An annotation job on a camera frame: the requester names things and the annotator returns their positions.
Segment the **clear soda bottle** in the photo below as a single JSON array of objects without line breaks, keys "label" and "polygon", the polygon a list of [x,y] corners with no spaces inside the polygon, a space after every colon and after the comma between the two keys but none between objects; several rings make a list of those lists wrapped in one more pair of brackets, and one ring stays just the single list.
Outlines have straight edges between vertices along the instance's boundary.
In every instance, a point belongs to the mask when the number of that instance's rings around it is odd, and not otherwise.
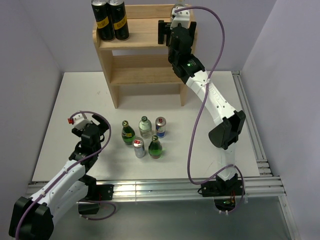
[{"label": "clear soda bottle", "polygon": [[174,6],[171,8],[170,17],[174,18],[175,17],[175,10],[179,9],[179,8],[184,8],[184,7],[186,7],[185,0],[177,0],[176,3],[174,4]]}]

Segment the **green glass bottle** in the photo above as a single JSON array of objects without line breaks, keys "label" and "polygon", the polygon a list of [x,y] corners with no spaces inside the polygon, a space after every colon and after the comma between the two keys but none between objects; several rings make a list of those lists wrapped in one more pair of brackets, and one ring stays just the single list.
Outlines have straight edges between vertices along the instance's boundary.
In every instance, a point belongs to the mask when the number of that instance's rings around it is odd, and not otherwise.
[{"label": "green glass bottle", "polygon": [[163,153],[163,146],[157,135],[153,135],[148,147],[148,153],[153,159],[159,159]]}]

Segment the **blue silver energy can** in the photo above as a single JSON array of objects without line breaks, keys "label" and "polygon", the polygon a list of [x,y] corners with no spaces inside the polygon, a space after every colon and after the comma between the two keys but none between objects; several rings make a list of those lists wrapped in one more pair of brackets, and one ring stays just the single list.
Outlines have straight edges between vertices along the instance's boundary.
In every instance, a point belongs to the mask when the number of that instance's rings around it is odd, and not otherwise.
[{"label": "blue silver energy can", "polygon": [[166,134],[167,121],[164,117],[157,117],[155,120],[155,133],[159,138],[163,138]]}]

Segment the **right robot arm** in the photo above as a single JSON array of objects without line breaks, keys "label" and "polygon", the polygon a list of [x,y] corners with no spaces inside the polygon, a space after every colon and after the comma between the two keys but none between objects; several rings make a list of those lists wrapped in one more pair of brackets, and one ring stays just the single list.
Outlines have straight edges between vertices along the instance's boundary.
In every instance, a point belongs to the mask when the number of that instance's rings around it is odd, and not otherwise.
[{"label": "right robot arm", "polygon": [[222,96],[210,80],[200,60],[192,54],[197,23],[192,21],[188,27],[181,23],[158,21],[158,44],[168,47],[168,62],[173,72],[202,101],[201,109],[210,113],[214,127],[208,133],[210,142],[219,150],[220,169],[215,175],[216,189],[222,195],[229,194],[238,181],[235,149],[242,132],[246,115],[237,111]]}]

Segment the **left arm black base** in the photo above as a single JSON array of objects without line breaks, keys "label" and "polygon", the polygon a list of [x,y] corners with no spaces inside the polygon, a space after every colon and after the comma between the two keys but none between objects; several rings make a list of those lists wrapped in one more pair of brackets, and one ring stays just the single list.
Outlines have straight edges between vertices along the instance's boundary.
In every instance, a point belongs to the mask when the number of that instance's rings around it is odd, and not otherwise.
[{"label": "left arm black base", "polygon": [[[113,199],[114,185],[113,184],[97,184],[95,181],[88,184],[88,193],[85,196],[87,201],[110,201]],[[80,215],[96,215],[100,210],[101,203],[79,203],[78,213]]]}]

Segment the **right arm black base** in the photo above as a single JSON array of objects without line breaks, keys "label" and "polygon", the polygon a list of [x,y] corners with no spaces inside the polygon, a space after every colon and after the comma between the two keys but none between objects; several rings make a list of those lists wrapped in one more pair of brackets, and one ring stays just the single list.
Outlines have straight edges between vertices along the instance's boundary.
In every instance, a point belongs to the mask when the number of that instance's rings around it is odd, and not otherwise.
[{"label": "right arm black base", "polygon": [[202,184],[197,192],[203,197],[231,197],[241,196],[243,190],[240,180],[234,182],[215,180]]}]

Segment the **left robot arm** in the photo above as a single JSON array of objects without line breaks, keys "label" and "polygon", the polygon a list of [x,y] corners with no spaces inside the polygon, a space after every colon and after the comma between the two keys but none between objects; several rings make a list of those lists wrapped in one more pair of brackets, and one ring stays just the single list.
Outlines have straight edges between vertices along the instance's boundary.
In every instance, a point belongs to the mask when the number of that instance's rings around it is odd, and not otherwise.
[{"label": "left robot arm", "polygon": [[87,173],[108,145],[111,125],[102,115],[87,111],[70,116],[71,132],[80,138],[63,168],[32,196],[14,204],[8,234],[16,240],[48,240],[59,219],[78,201],[98,196],[97,180]]}]

